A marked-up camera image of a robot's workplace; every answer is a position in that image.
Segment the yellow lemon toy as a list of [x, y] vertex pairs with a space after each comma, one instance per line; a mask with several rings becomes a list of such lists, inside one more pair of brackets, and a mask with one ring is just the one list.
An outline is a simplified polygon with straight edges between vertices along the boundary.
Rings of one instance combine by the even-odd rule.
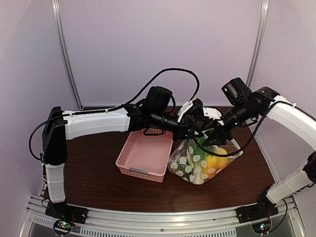
[[[214, 151], [216, 154], [220, 154], [220, 155], [227, 155], [227, 151], [220, 147], [219, 149]], [[218, 165], [218, 169], [224, 169], [228, 164], [229, 164], [229, 159], [228, 158], [224, 158], [224, 157], [216, 157], [217, 160], [217, 165]]]

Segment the green bok choy toy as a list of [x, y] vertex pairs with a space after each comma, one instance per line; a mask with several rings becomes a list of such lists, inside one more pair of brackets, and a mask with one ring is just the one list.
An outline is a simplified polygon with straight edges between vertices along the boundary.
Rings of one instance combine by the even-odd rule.
[[[197, 138], [197, 141], [200, 145], [202, 145], [204, 143], [206, 139], [204, 137], [199, 137]], [[210, 146], [204, 146], [204, 148], [206, 148], [207, 150], [214, 152], [215, 148], [214, 146], [210, 145]], [[203, 151], [193, 139], [189, 139], [188, 140], [188, 149], [189, 149], [189, 153], [190, 156], [193, 160], [193, 162], [200, 162], [201, 160], [204, 160], [205, 156], [209, 155], [209, 153], [206, 153], [205, 151]]]

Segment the clear zip top bag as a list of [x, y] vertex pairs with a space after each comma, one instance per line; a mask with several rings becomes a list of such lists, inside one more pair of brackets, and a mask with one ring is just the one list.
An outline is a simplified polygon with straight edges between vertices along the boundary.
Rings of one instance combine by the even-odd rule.
[[[218, 174], [223, 169], [218, 169], [211, 175], [203, 174], [202, 168], [206, 167], [206, 162], [204, 160], [201, 160], [199, 163], [193, 162], [188, 149], [188, 140], [182, 141], [180, 145], [172, 153], [172, 155], [170, 155], [167, 167], [171, 173], [179, 176], [183, 180], [194, 185], [202, 185], [209, 179], [214, 178], [216, 174]], [[215, 150], [219, 149], [220, 147], [224, 148], [228, 154], [231, 154], [236, 150], [240, 149], [240, 146], [234, 139], [231, 141], [228, 140], [226, 145], [214, 146]], [[231, 164], [236, 158], [238, 158], [242, 154], [243, 152], [240, 152], [233, 156], [228, 156], [227, 158], [229, 159], [229, 164]]]

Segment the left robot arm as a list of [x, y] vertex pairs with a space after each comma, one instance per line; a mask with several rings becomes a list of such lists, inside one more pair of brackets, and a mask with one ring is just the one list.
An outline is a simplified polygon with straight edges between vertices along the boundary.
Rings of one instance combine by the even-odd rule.
[[165, 112], [171, 95], [170, 90], [154, 86], [138, 104], [76, 112], [52, 108], [42, 132], [43, 162], [49, 199], [53, 203], [52, 212], [60, 219], [71, 215], [71, 208], [65, 204], [64, 191], [68, 140], [91, 134], [148, 130], [151, 127], [172, 132], [175, 140], [189, 138], [192, 128], [183, 121], [183, 117], [194, 102], [189, 100], [177, 115], [171, 115]]

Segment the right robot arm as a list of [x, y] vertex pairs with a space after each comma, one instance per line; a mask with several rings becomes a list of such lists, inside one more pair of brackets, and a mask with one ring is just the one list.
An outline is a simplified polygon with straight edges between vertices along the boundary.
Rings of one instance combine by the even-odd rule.
[[249, 119], [258, 119], [253, 130], [255, 134], [264, 119], [270, 119], [283, 127], [290, 136], [276, 136], [278, 145], [284, 145], [294, 154], [302, 152], [307, 158], [301, 158], [302, 165], [295, 171], [266, 188], [253, 207], [253, 214], [265, 217], [272, 208], [284, 198], [300, 192], [316, 182], [316, 119], [291, 103], [270, 87], [261, 87], [252, 91], [241, 78], [230, 80], [222, 91], [232, 104], [232, 108], [219, 116], [211, 115], [212, 128], [206, 132], [205, 145], [217, 145], [232, 140], [231, 131]]

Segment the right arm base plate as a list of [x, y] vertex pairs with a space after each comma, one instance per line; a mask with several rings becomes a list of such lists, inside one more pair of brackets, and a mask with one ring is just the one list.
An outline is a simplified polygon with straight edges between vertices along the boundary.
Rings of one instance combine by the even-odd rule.
[[249, 206], [241, 206], [236, 209], [236, 215], [239, 223], [253, 222], [261, 219], [267, 219], [278, 214], [278, 208], [273, 206], [269, 210], [265, 210], [259, 204]]

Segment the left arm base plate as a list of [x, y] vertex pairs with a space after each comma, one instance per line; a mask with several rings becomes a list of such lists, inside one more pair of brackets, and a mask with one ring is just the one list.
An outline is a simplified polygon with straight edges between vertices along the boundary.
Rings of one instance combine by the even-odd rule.
[[85, 224], [88, 210], [83, 207], [68, 205], [66, 201], [48, 202], [45, 215], [72, 223]]

